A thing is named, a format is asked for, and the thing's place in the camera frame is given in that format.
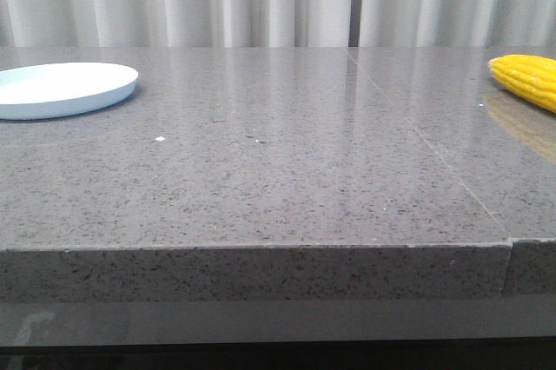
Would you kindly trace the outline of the light blue round plate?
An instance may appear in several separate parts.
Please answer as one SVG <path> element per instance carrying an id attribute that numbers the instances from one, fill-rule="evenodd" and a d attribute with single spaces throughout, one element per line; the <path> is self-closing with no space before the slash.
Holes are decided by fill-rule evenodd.
<path id="1" fill-rule="evenodd" d="M 49 63 L 1 72 L 1 118 L 75 116 L 119 103 L 136 88 L 138 72 L 115 63 Z"/>

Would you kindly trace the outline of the yellow corn cob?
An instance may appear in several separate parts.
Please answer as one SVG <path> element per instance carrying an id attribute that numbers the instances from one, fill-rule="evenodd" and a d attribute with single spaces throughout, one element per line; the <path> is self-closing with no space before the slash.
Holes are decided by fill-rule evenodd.
<path id="1" fill-rule="evenodd" d="M 494 79 L 516 96 L 555 112 L 555 60 L 543 56 L 505 55 L 491 59 Z"/>

